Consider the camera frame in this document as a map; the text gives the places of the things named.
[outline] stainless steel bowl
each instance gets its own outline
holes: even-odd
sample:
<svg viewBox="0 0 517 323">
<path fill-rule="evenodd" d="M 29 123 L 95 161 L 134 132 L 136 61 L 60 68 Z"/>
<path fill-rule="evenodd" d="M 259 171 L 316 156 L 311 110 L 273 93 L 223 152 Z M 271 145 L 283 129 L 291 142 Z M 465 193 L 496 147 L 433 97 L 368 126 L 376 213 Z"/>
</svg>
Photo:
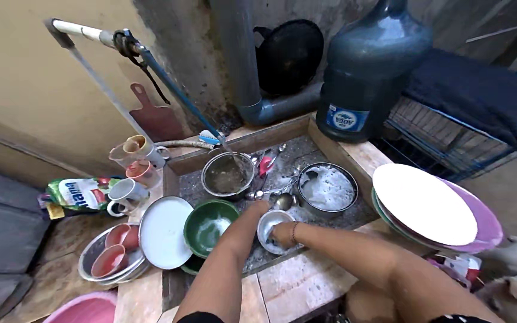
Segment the stainless steel bowl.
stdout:
<svg viewBox="0 0 517 323">
<path fill-rule="evenodd" d="M 131 225 L 139 225 L 138 223 L 129 223 Z M 90 282 L 108 282 L 113 281 L 115 279 L 119 279 L 120 277 L 131 275 L 135 269 L 139 267 L 144 262 L 147 262 L 143 251 L 140 248 L 135 249 L 133 252 L 129 253 L 129 265 L 123 270 L 116 272 L 113 275 L 109 275 L 102 278 L 95 278 L 91 276 L 91 267 L 93 266 L 93 262 L 97 259 L 97 257 L 103 252 L 105 249 L 105 239 L 107 239 L 107 234 L 111 232 L 114 228 L 109 228 L 99 234 L 95 239 L 91 240 L 91 242 L 85 247 L 81 256 L 79 256 L 79 265 L 77 270 L 79 271 L 79 275 Z"/>
<path fill-rule="evenodd" d="M 100 285 L 108 286 L 112 284 L 122 284 L 130 282 L 134 279 L 139 278 L 144 272 L 147 271 L 147 269 L 150 268 L 150 263 L 145 259 L 143 262 L 141 262 L 137 267 L 131 269 L 128 273 L 125 275 L 122 275 L 118 278 L 115 278 L 110 281 L 104 281 L 104 282 L 97 282 Z"/>
<path fill-rule="evenodd" d="M 292 222 L 294 218 L 283 210 L 272 210 L 266 212 L 258 221 L 257 225 L 257 236 L 258 241 L 261 246 L 265 248 L 268 252 L 274 253 L 276 255 L 282 255 L 286 251 L 282 247 L 278 247 L 273 245 L 272 243 L 267 242 L 269 240 L 268 235 L 272 230 L 272 227 L 283 222 Z"/>
<path fill-rule="evenodd" d="M 311 170 L 313 167 L 317 166 L 327 166 L 332 167 L 338 170 L 339 172 L 343 173 L 346 178 L 350 181 L 350 184 L 352 185 L 352 189 L 354 189 L 354 195 L 352 196 L 352 202 L 348 204 L 347 207 L 340 209 L 340 210 L 334 210 L 334 211 L 328 211 L 321 208 L 318 208 L 314 205 L 312 205 L 310 202 L 308 202 L 302 192 L 302 189 L 300 188 L 300 179 L 302 176 L 307 176 L 306 173 Z M 340 167 L 339 165 L 334 165 L 331 163 L 314 163 L 311 165 L 306 166 L 298 175 L 298 180 L 296 181 L 294 185 L 294 194 L 298 198 L 299 205 L 305 209 L 307 209 L 309 212 L 314 214 L 315 216 L 319 216 L 321 218 L 330 219 L 336 216 L 341 215 L 344 211 L 348 210 L 351 206 L 353 206 L 356 202 L 356 199 L 358 198 L 358 184 L 356 184 L 355 178 L 344 168 Z"/>
<path fill-rule="evenodd" d="M 212 167 L 212 165 L 216 163 L 219 159 L 228 158 L 227 156 L 230 155 L 230 152 L 220 153 L 219 155 L 213 157 L 211 160 L 207 162 L 205 167 L 203 167 L 203 171 L 200 174 L 200 181 L 203 183 L 203 188 L 207 193 L 219 198 L 227 199 L 229 201 L 240 201 L 245 197 L 245 193 L 247 192 L 247 190 L 250 187 L 250 184 L 255 178 L 255 166 L 253 162 L 250 160 L 250 156 L 246 153 L 234 152 L 234 154 L 241 158 L 243 164 L 246 167 L 248 167 L 246 171 L 249 172 L 249 178 L 247 179 L 246 183 L 238 191 L 233 193 L 216 193 L 209 188 L 209 186 L 205 182 L 205 177 L 207 172 L 209 171 L 209 168 Z"/>
</svg>

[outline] wire rack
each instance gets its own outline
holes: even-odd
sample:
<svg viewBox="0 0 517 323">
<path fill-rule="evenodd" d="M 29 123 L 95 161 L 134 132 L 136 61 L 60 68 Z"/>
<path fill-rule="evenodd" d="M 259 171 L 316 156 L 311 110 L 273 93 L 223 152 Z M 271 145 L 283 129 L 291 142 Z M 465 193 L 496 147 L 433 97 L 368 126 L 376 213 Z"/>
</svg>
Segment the wire rack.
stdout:
<svg viewBox="0 0 517 323">
<path fill-rule="evenodd" d="M 383 137 L 371 142 L 393 162 L 452 182 L 517 158 L 507 143 L 406 97 L 392 109 L 385 128 Z"/>
</svg>

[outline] pink basin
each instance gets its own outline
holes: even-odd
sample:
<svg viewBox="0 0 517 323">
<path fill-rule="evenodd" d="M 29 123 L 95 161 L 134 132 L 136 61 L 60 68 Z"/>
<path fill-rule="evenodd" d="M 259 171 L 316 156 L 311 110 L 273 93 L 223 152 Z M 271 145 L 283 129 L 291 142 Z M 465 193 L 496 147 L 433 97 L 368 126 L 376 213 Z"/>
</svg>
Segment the pink basin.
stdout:
<svg viewBox="0 0 517 323">
<path fill-rule="evenodd" d="M 117 294 L 92 292 L 72 299 L 53 312 L 43 323 L 112 323 Z"/>
</svg>

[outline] water gallon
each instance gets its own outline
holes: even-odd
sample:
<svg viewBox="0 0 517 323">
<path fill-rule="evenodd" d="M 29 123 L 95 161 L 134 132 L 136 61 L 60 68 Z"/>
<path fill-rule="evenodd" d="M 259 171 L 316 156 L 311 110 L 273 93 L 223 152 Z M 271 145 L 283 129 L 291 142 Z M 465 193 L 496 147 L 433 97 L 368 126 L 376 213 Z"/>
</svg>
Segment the water gallon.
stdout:
<svg viewBox="0 0 517 323">
<path fill-rule="evenodd" d="M 329 138 L 361 143 L 380 136 L 411 70 L 432 48 L 432 31 L 407 0 L 379 0 L 330 41 L 317 125 Z"/>
</svg>

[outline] red cutting board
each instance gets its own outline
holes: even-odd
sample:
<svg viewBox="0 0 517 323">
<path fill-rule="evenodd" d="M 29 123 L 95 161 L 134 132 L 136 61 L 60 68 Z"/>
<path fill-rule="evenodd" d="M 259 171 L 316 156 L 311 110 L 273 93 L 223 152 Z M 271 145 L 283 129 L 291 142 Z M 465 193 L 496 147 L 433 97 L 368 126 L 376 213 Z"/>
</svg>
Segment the red cutting board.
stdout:
<svg viewBox="0 0 517 323">
<path fill-rule="evenodd" d="M 154 106 L 145 87 L 139 83 L 131 84 L 131 91 L 135 93 L 143 108 L 130 111 L 129 114 L 153 142 L 184 139 L 183 127 L 170 107 Z"/>
</svg>

